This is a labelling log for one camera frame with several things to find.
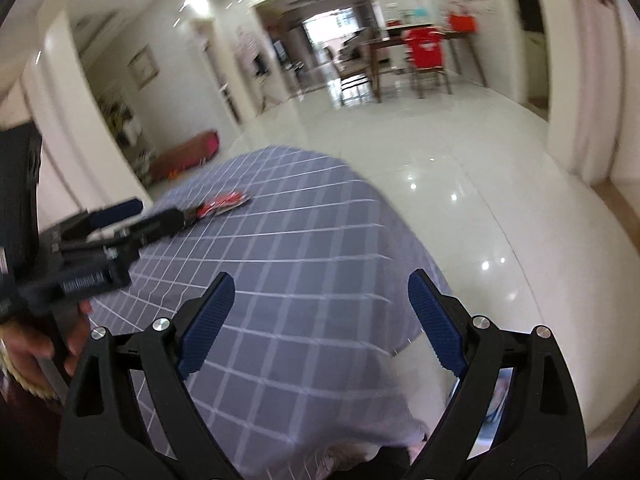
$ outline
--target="plaid tablecloth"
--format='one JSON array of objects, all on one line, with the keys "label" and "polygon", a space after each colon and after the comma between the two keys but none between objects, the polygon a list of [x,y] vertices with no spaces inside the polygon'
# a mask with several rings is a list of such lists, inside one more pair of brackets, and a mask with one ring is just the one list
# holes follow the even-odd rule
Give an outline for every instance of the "plaid tablecloth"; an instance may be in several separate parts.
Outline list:
[{"label": "plaid tablecloth", "polygon": [[[96,298],[92,321],[142,330],[221,270],[234,277],[234,307],[188,389],[246,478],[314,478],[339,442],[419,442],[390,358],[420,333],[409,274],[422,267],[450,293],[428,252],[343,161],[295,148],[202,170],[154,210],[232,189],[254,198],[143,251],[129,290]],[[154,445],[170,454],[143,378],[134,380]]]}]

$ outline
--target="blue rubber fingertip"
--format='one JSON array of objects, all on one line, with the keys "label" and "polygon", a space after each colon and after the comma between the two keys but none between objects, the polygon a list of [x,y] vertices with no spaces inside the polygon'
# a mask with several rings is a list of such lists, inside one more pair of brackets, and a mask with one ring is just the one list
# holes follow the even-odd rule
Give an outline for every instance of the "blue rubber fingertip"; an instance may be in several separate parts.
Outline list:
[{"label": "blue rubber fingertip", "polygon": [[440,364],[462,377],[468,367],[463,337],[417,270],[409,276],[408,292],[409,302]]},{"label": "blue rubber fingertip", "polygon": [[177,370],[183,380],[202,368],[204,359],[216,340],[236,298],[234,279],[226,275],[202,305],[188,330],[182,336],[181,359]]}]

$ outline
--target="wooden dining table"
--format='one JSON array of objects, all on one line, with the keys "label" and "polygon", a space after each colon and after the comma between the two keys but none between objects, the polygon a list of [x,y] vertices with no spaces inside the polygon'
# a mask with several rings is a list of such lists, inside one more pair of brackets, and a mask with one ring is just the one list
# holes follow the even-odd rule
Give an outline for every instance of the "wooden dining table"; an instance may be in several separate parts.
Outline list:
[{"label": "wooden dining table", "polygon": [[[453,62],[456,66],[456,72],[462,74],[462,66],[460,65],[460,58],[458,57],[458,53],[456,51],[456,47],[453,44],[452,40],[462,40],[469,49],[471,53],[471,57],[474,60],[474,64],[476,69],[478,70],[478,74],[480,76],[480,81],[482,82],[482,86],[487,86],[486,75],[484,74],[484,69],[482,68],[482,64],[480,63],[480,58],[478,56],[478,51],[476,50],[476,46],[473,41],[473,32],[457,32],[455,30],[443,30],[444,40],[449,42],[449,47],[451,49],[451,55],[453,57]],[[373,86],[373,93],[376,97],[376,100],[380,103],[382,102],[382,93],[380,91],[380,64],[378,63],[378,51],[381,48],[387,48],[390,46],[399,46],[404,44],[402,40],[402,36],[391,36],[390,38],[384,38],[379,40],[371,40],[364,43],[369,52],[369,62],[371,69],[371,81]]]}]

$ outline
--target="framed picture on wall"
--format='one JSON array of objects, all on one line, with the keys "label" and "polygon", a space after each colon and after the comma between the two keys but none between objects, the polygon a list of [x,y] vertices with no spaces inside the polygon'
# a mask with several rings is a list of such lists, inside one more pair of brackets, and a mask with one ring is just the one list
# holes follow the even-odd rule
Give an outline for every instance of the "framed picture on wall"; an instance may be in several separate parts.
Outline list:
[{"label": "framed picture on wall", "polygon": [[151,83],[160,73],[158,64],[148,45],[129,61],[129,72],[138,86],[138,90]]}]

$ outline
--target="tile floor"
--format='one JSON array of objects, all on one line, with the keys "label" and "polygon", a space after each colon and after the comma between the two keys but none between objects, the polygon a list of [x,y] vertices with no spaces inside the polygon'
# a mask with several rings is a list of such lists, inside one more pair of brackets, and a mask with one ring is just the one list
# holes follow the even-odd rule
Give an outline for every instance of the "tile floor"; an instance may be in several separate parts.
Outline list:
[{"label": "tile floor", "polygon": [[640,257],[597,195],[545,151],[547,123],[456,82],[418,100],[394,75],[383,102],[336,87],[268,110],[219,163],[270,144],[338,156],[377,186],[472,314],[551,327],[588,431],[640,379]]}]

